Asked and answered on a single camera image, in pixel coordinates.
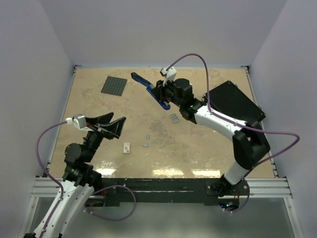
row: purple cable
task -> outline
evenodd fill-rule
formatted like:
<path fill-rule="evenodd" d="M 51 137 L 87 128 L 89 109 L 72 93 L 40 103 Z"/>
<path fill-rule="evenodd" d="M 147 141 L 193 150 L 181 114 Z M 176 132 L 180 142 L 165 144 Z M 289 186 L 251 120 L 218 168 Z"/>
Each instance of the purple cable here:
<path fill-rule="evenodd" d="M 102 191 L 104 191 L 104 190 L 107 190 L 107 189 L 109 189 L 109 188 L 114 188 L 114 187 L 124 188 L 124 189 L 128 190 L 128 191 L 131 193 L 131 195 L 132 195 L 132 197 L 133 197 L 133 208 L 132 208 L 132 210 L 131 210 L 130 213 L 128 213 L 126 216 L 121 217 L 121 218 L 110 218 L 110 217 L 105 217 L 105 216 L 100 215 L 100 214 L 97 214 L 97 213 L 93 213 L 93 212 L 91 212 L 88 208 L 86 208 L 86 211 L 89 212 L 91 215 L 93 215 L 93 216 L 95 216 L 95 217 L 99 217 L 99 218 L 102 218 L 102 219 L 108 220 L 108 221 L 122 221 L 122 220 L 124 220 L 124 219 L 130 217 L 130 216 L 132 215 L 132 213 L 134 212 L 136 206 L 137 206 L 137 200 L 136 200 L 135 195 L 133 194 L 132 190 L 129 189 L 128 187 L 125 187 L 125 186 L 122 186 L 122 185 L 112 185 L 112 186 L 109 186 L 109 187 L 104 187 L 104 188 L 102 188 L 102 189 L 100 189 L 100 190 L 94 192 L 93 195 L 95 195 L 95 194 L 97 194 L 97 193 L 100 193 L 100 192 L 102 192 Z"/>
<path fill-rule="evenodd" d="M 220 118 L 220 119 L 223 119 L 223 120 L 225 120 L 226 122 L 236 124 L 236 125 L 238 125 L 238 126 L 244 128 L 244 129 L 252 130 L 252 131 L 255 131 L 255 132 L 266 133 L 266 134 L 276 134 L 276 135 L 292 135 L 292 136 L 295 136 L 295 137 L 296 137 L 295 141 L 294 141 L 293 143 L 291 143 L 289 146 L 286 146 L 286 147 L 285 147 L 284 149 L 282 149 L 281 151 L 279 151 L 279 152 L 277 152 L 277 153 L 275 153 L 275 154 L 273 154 L 273 155 L 267 157 L 267 158 L 264 159 L 264 160 L 259 161 L 259 162 L 254 166 L 254 168 L 257 167 L 257 166 L 259 166 L 260 164 L 262 164 L 262 163 L 264 163 L 264 162 L 270 160 L 271 158 L 276 157 L 276 156 L 278 156 L 278 155 L 284 153 L 285 151 L 289 150 L 290 148 L 292 148 L 294 145 L 297 144 L 297 142 L 300 140 L 300 136 L 299 136 L 298 134 L 296 134 L 296 133 L 293 133 L 293 132 L 284 132 L 284 131 L 266 131 L 266 130 L 255 129 L 255 128 L 248 127 L 248 126 L 245 126 L 245 125 L 241 125 L 241 124 L 239 124 L 239 123 L 236 123 L 235 121 L 232 121 L 232 120 L 230 120 L 230 119 L 227 119 L 227 118 L 225 118 L 225 117 L 223 117 L 223 116 L 221 116 L 221 115 L 215 113 L 215 112 L 212 110 L 211 104 L 210 104 L 210 96 L 209 96 L 209 93 L 208 93 L 208 92 L 209 92 L 208 68 L 207 68 L 207 64 L 206 64 L 206 62 L 205 62 L 205 60 L 204 60 L 203 57 L 201 57 L 199 54 L 196 54 L 196 53 L 186 54 L 186 55 L 184 55 L 184 56 L 178 58 L 177 60 L 175 60 L 175 61 L 166 69 L 166 71 L 168 71 L 168 70 L 169 70 L 171 67 L 173 67 L 176 63 L 178 63 L 180 60 L 182 60 L 183 58 L 185 58 L 185 57 L 187 57 L 187 56 L 197 56 L 198 58 L 200 58 L 200 59 L 202 60 L 202 62 L 203 62 L 203 64 L 204 64 L 204 67 L 205 67 L 205 70 L 206 70 L 206 78 L 207 78 L 207 106 L 208 106 L 208 110 L 209 110 L 209 112 L 210 112 L 211 114 L 214 114 L 216 117 L 218 117 L 218 118 Z M 236 210 L 234 210 L 234 211 L 232 211 L 232 212 L 230 212 L 230 213 L 235 213 L 235 212 L 240 211 L 240 210 L 247 204 L 247 202 L 249 201 L 249 198 L 250 198 L 250 187 L 249 187 L 248 183 L 247 183 L 247 187 L 248 187 L 248 196 L 247 196 L 246 201 L 245 201 L 238 209 L 236 209 Z"/>
<path fill-rule="evenodd" d="M 57 201 L 57 203 L 55 204 L 54 208 L 52 209 L 51 213 L 49 214 L 47 220 L 45 221 L 44 223 L 44 226 L 43 226 L 43 231 L 41 232 L 39 238 L 42 238 L 43 235 L 44 235 L 44 230 L 45 228 L 48 226 L 48 223 L 50 222 L 51 218 L 52 218 L 52 215 L 54 214 L 54 211 L 57 209 L 59 203 L 61 202 L 61 200 L 63 199 L 63 195 L 64 195 L 64 188 L 63 188 L 63 185 L 57 180 L 55 179 L 48 171 L 47 169 L 45 168 L 45 165 L 43 164 L 42 160 L 41 160 L 41 157 L 40 157 L 40 153 L 39 153 L 39 144 L 40 144 L 40 140 L 42 138 L 42 136 L 48 132 L 50 129 L 56 127 L 56 126 L 59 126 L 59 125 L 62 125 L 62 124 L 65 124 L 66 122 L 63 121 L 63 122 L 60 122 L 56 125 L 52 125 L 50 126 L 49 128 L 47 128 L 46 130 L 44 130 L 41 135 L 38 137 L 38 139 L 36 140 L 36 144 L 35 144 L 35 154 L 36 154 L 36 158 L 39 162 L 39 165 L 41 166 L 42 170 L 44 171 L 44 173 L 51 179 L 53 180 L 55 183 L 57 183 L 57 185 L 60 187 L 60 190 L 61 190 L 61 193 L 60 193 L 60 200 Z"/>

